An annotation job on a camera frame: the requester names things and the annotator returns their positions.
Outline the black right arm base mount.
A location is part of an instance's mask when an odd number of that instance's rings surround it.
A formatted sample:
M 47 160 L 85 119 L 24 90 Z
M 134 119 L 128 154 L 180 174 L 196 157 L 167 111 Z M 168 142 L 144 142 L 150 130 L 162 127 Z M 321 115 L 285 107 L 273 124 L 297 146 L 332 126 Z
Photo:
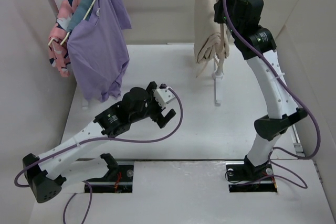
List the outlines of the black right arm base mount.
M 276 193 L 277 187 L 272 175 L 271 165 L 266 165 L 254 174 L 245 171 L 244 164 L 228 164 L 225 178 L 228 181 L 230 193 Z

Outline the beige trousers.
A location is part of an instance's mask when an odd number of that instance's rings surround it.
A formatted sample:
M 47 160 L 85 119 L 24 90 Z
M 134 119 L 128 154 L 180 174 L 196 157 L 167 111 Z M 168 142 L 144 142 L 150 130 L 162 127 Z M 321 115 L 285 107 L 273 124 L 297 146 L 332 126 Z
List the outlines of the beige trousers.
M 208 63 L 215 59 L 217 72 L 223 72 L 224 60 L 229 56 L 227 26 L 214 21 L 216 0 L 195 0 L 194 4 L 194 58 Z

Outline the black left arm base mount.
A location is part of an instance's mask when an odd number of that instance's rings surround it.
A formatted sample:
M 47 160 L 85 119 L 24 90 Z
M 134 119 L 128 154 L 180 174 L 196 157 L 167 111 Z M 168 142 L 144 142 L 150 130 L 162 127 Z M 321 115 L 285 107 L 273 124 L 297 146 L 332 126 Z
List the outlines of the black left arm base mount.
M 92 192 L 97 194 L 125 194 L 133 191 L 134 164 L 123 163 L 111 178 L 93 178 L 88 180 Z

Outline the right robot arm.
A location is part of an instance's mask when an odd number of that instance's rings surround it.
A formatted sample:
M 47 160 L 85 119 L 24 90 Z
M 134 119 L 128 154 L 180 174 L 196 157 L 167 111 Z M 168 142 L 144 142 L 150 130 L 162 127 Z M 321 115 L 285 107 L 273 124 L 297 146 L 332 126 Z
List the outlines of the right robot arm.
M 272 33 L 259 24 L 263 0 L 218 0 L 214 5 L 214 21 L 228 25 L 229 18 L 238 34 L 232 33 L 234 44 L 252 69 L 264 96 L 267 114 L 254 122 L 256 137 L 241 165 L 229 165 L 227 175 L 234 181 L 257 180 L 270 165 L 268 157 L 287 129 L 307 117 L 279 81 L 283 81 L 276 43 Z

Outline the beige hanger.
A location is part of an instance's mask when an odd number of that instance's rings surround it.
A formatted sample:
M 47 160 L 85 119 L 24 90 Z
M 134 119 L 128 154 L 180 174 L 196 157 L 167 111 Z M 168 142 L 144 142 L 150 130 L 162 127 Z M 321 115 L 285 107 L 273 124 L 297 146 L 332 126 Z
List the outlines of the beige hanger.
M 194 58 L 205 66 L 215 62 L 213 78 L 223 77 L 224 60 L 229 56 L 222 0 L 195 0 L 194 3 Z

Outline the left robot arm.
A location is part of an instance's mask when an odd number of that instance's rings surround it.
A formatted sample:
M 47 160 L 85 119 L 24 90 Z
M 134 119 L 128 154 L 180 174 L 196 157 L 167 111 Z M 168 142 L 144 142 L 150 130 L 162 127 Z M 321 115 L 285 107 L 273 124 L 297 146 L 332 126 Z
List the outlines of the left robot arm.
M 176 115 L 166 106 L 177 99 L 172 88 L 150 82 L 147 88 L 134 87 L 122 99 L 98 114 L 93 121 L 67 141 L 39 154 L 29 153 L 22 159 L 22 174 L 36 201 L 45 203 L 56 197 L 63 188 L 92 178 L 112 180 L 119 165 L 110 153 L 82 162 L 81 158 L 91 150 L 109 141 L 128 142 L 119 138 L 133 123 L 151 119 L 164 128 Z

